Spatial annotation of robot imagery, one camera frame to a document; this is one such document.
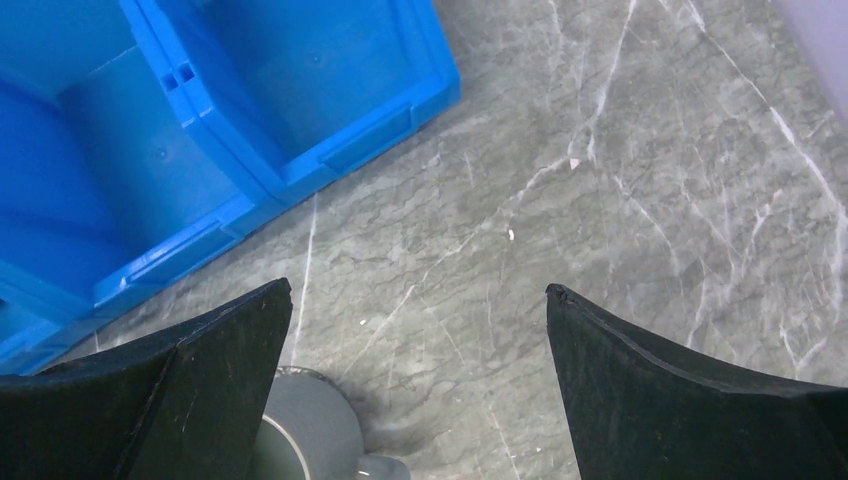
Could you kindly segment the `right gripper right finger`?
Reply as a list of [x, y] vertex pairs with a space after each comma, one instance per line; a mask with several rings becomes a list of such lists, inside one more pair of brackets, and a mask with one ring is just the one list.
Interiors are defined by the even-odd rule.
[[701, 354], [550, 284], [547, 333], [585, 479], [843, 479], [847, 391]]

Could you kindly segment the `blue three-compartment bin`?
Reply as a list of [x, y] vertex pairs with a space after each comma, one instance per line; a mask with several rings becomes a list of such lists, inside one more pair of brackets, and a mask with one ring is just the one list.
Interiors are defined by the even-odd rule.
[[1, 370], [111, 320], [457, 103], [430, 1], [5, 1]]

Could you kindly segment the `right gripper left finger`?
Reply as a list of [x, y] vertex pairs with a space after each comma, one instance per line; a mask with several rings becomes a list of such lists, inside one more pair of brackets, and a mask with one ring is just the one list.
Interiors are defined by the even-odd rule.
[[268, 282], [123, 345], [1, 379], [5, 479], [242, 479], [292, 316]]

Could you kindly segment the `grey ceramic mug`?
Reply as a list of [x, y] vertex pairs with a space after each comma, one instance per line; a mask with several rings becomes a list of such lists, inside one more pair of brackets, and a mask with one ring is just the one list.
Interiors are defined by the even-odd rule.
[[257, 432], [248, 479], [409, 479], [398, 458], [366, 452], [345, 393], [312, 369], [277, 369]]

